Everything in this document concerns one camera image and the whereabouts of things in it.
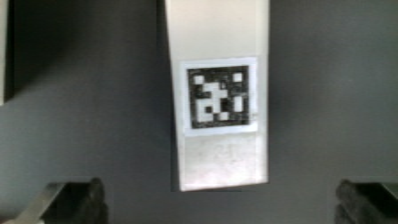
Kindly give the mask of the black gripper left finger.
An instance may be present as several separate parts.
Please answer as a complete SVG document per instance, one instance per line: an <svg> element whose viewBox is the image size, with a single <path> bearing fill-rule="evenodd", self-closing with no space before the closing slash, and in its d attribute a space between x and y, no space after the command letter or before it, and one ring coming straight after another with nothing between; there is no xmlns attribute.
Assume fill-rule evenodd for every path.
<svg viewBox="0 0 398 224"><path fill-rule="evenodd" d="M102 179L52 182L16 218L0 224L109 224Z"/></svg>

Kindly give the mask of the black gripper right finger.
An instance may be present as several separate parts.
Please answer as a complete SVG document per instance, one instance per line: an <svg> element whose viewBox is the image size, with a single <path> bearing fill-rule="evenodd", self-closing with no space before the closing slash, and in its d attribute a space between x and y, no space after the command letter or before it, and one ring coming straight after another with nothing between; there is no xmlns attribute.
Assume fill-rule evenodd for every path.
<svg viewBox="0 0 398 224"><path fill-rule="evenodd" d="M398 182L343 180L336 197L334 224L398 224Z"/></svg>

